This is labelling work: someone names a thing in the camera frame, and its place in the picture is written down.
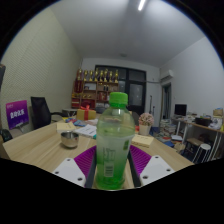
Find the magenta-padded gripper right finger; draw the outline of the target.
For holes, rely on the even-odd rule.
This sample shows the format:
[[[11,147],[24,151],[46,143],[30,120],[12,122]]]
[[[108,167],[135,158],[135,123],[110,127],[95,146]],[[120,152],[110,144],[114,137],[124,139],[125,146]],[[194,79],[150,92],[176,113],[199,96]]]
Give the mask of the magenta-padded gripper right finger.
[[[135,187],[146,186],[174,173],[159,155],[151,156],[133,145],[130,146],[128,160]]]

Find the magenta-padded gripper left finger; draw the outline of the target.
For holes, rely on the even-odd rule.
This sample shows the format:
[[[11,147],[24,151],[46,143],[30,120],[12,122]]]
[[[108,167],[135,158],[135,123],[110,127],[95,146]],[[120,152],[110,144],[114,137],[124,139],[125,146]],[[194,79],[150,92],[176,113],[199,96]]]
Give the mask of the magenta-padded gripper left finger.
[[[93,146],[75,158],[66,158],[53,174],[84,188],[91,188],[96,169],[96,147]]]

